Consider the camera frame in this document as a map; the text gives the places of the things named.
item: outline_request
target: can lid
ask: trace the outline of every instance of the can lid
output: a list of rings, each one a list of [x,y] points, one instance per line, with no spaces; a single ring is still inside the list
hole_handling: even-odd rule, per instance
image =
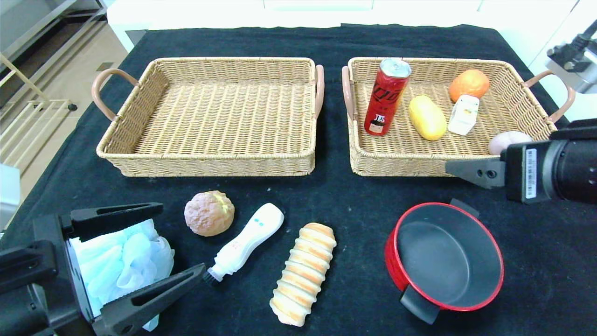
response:
[[[390,57],[381,61],[379,68],[384,74],[390,77],[406,78],[410,76],[411,73],[410,65],[395,57]]]

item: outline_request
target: wicker basket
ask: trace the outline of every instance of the wicker basket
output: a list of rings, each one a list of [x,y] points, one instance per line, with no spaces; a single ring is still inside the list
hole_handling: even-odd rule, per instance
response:
[[[384,58],[356,57],[342,69],[344,99],[348,114],[350,166],[363,176],[452,176],[445,172],[447,160],[493,157],[488,143],[497,134],[519,130],[534,140],[547,139],[556,130],[555,118],[571,104],[548,117],[528,89],[545,72],[523,82],[512,65],[495,60],[403,58],[412,67],[407,89],[390,131],[371,136],[363,128],[365,114],[380,62]],[[423,139],[408,118],[408,103],[420,94],[428,95],[449,120],[453,103],[448,88],[467,69],[479,69],[490,79],[490,89],[481,98],[479,115],[467,136],[446,132],[437,141]]]
[[[118,115],[99,97],[110,74],[136,86]],[[125,176],[307,175],[323,93],[307,58],[163,58],[139,82],[108,69],[92,87],[112,120],[97,155]]]

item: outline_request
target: barcode label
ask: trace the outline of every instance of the barcode label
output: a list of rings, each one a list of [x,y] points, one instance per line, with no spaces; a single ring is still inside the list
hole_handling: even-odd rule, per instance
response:
[[[527,169],[525,171],[526,197],[537,197],[537,150],[535,148],[527,149]]]

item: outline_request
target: black tablecloth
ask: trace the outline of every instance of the black tablecloth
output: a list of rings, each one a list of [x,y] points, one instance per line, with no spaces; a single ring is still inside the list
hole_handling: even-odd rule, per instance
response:
[[[355,56],[461,57],[510,62],[531,73],[492,29],[343,26],[331,29],[187,29],[148,32],[121,69],[139,77],[158,57],[310,57],[325,67],[325,100],[317,129],[315,171],[297,178],[126,178],[95,154],[109,122],[91,105],[64,143],[7,231],[4,247],[30,236],[30,221],[48,213],[114,204],[163,202],[156,229],[176,250],[174,272],[216,252],[263,203],[283,209],[281,229],[218,288],[198,287],[161,314],[155,334],[442,334],[587,335],[597,333],[597,211],[563,201],[522,205],[503,190],[483,190],[453,178],[364,178],[351,172],[340,69]],[[102,91],[114,110],[131,86],[112,78]],[[533,92],[545,110],[556,109],[545,91]],[[235,222],[210,238],[184,223],[194,194],[220,190],[236,207]],[[442,311],[427,325],[399,303],[383,259],[387,235],[409,207],[451,197],[481,212],[505,264],[504,285],[487,307]],[[316,221],[333,227],[338,246],[322,291],[302,328],[283,325],[269,307],[288,250],[299,228]]]

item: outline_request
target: spiral bread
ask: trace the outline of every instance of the spiral bread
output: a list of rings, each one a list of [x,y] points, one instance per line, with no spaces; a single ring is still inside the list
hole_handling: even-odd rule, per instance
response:
[[[280,322],[303,326],[330,268],[336,240],[334,231],[319,223],[305,225],[298,234],[269,306]]]

